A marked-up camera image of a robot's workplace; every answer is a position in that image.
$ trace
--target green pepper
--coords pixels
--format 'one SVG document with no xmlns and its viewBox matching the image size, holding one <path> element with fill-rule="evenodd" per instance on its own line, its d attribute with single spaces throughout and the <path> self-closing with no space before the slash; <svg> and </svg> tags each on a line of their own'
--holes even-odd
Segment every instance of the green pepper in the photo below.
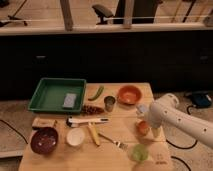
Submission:
<svg viewBox="0 0 213 171">
<path fill-rule="evenodd" d="M 89 101 L 96 100 L 101 95 L 101 93 L 103 92 L 103 90 L 104 90 L 104 86 L 102 86 L 102 85 L 99 86 L 98 91 L 96 92 L 96 94 L 93 97 L 88 98 L 88 100 Z"/>
</svg>

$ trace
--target black cable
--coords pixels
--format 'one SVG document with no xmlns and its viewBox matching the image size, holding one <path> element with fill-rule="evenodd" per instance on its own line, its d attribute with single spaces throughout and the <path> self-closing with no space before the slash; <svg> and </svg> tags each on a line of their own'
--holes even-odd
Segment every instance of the black cable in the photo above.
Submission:
<svg viewBox="0 0 213 171">
<path fill-rule="evenodd" d="M 189 165 L 188 165 L 185 161 L 183 161 L 182 159 L 180 159 L 180 158 L 178 158 L 178 157 L 176 157 L 176 156 L 171 156 L 171 158 L 180 161 L 181 163 L 183 163 L 183 164 L 187 167 L 187 169 L 188 169 L 189 171 L 191 171 L 191 168 L 189 167 Z"/>
<path fill-rule="evenodd" d="M 19 132 L 17 131 L 15 128 L 13 128 L 9 123 L 5 122 L 4 120 L 0 119 L 1 122 L 3 122 L 4 124 L 6 124 L 8 127 L 10 127 L 13 131 L 15 131 L 18 135 L 20 135 L 24 141 L 26 142 L 26 144 L 28 144 L 26 138 Z"/>
<path fill-rule="evenodd" d="M 187 113 L 188 113 L 188 115 L 191 115 L 191 113 L 190 113 L 190 108 L 194 108 L 194 107 L 196 107 L 195 105 L 189 105 L 187 108 L 186 108 L 186 110 L 187 110 Z M 177 146 L 177 145 L 175 145 L 174 143 L 172 143 L 171 141 L 169 141 L 168 139 L 166 139 L 166 142 L 167 143 L 169 143 L 171 146 L 173 146 L 173 147 L 175 147 L 175 148 L 178 148 L 178 149 L 181 149 L 181 150 L 189 150 L 189 149 L 192 149 L 192 148 L 194 148 L 196 145 L 197 145 L 197 143 L 198 143 L 198 141 L 197 140 L 195 140 L 195 142 L 191 145 L 191 146 L 189 146 L 189 147 L 180 147 L 180 146 Z"/>
</svg>

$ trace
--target orange bowl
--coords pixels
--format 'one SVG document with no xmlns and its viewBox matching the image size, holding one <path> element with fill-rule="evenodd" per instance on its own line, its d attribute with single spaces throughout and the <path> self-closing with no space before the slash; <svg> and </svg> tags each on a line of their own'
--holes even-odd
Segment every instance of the orange bowl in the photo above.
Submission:
<svg viewBox="0 0 213 171">
<path fill-rule="evenodd" d="M 141 99 L 141 97 L 141 91 L 133 85 L 121 87 L 118 92 L 118 101 L 124 104 L 134 105 Z"/>
</svg>

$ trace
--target green tray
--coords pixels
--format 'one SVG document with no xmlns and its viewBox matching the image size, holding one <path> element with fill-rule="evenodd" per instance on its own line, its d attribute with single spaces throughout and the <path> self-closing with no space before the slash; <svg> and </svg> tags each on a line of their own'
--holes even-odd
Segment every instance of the green tray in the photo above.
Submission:
<svg viewBox="0 0 213 171">
<path fill-rule="evenodd" d="M 28 109 L 45 113 L 80 113 L 83 105 L 86 80 L 42 78 L 32 96 Z M 72 109 L 63 108 L 67 93 L 77 95 Z"/>
</svg>

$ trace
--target white bowl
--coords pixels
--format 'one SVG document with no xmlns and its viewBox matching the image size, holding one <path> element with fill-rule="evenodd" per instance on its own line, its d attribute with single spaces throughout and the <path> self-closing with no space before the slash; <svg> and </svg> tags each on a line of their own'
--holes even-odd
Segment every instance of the white bowl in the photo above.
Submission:
<svg viewBox="0 0 213 171">
<path fill-rule="evenodd" d="M 73 147 L 78 147 L 80 146 L 85 139 L 85 133 L 83 131 L 83 129 L 81 128 L 74 128 L 71 129 L 68 133 L 67 133 L 67 143 Z"/>
</svg>

